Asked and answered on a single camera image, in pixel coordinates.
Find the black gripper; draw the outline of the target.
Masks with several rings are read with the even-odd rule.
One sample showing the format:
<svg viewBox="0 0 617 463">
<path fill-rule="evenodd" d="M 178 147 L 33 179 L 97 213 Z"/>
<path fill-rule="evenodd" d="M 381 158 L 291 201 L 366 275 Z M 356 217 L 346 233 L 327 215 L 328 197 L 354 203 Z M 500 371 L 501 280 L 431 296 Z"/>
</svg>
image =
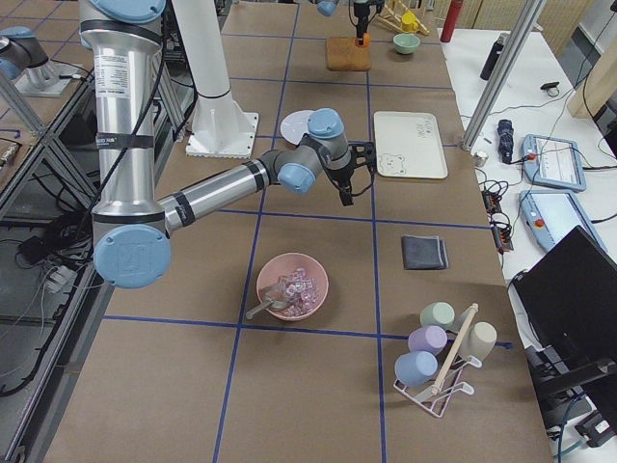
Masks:
<svg viewBox="0 0 617 463">
<path fill-rule="evenodd" d="M 384 7 L 384 0 L 354 0 L 353 13 L 358 19 L 356 23 L 356 37 L 365 33 L 365 21 L 373 15 L 379 14 Z"/>
<path fill-rule="evenodd" d="M 346 152 L 332 162 L 332 179 L 337 185 L 343 206 L 353 204 L 351 178 L 354 172 L 365 167 L 370 175 L 370 184 L 375 178 L 375 145 L 373 142 L 349 143 Z"/>
</svg>

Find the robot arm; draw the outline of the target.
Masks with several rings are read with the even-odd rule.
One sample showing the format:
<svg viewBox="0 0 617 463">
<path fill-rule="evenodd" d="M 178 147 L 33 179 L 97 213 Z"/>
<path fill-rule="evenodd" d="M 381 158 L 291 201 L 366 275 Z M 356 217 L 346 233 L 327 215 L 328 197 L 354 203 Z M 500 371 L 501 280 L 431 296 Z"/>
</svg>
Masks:
<svg viewBox="0 0 617 463">
<path fill-rule="evenodd" d="M 226 205 L 278 184 L 304 194 L 320 175 L 343 204 L 353 202 L 359 168 L 377 170 L 374 146 L 350 143 L 339 114 L 313 112 L 298 146 L 253 157 L 258 116 L 244 112 L 228 81 L 210 1 L 175 1 L 174 15 L 197 101 L 188 151 L 238 157 L 241 164 L 171 195 L 154 196 L 151 102 L 164 67 L 163 1 L 84 1 L 80 36 L 94 54 L 96 145 L 101 183 L 92 207 L 94 267 L 107 283 L 139 288 L 171 261 L 170 234 Z"/>
<path fill-rule="evenodd" d="M 317 11 L 322 15 L 332 16 L 339 2 L 337 0 L 321 0 L 313 1 L 313 4 L 316 5 Z M 354 0 L 348 2 L 348 15 L 356 31 L 356 46 L 365 47 L 369 45 L 368 27 L 384 6 L 384 0 Z"/>
</svg>

